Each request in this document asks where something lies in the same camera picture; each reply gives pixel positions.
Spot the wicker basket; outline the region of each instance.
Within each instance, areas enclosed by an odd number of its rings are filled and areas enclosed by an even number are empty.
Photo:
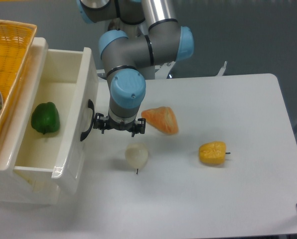
[[[0,115],[0,133],[11,107],[19,80],[28,56],[29,48],[36,34],[36,25],[0,20],[0,91],[3,108]]]

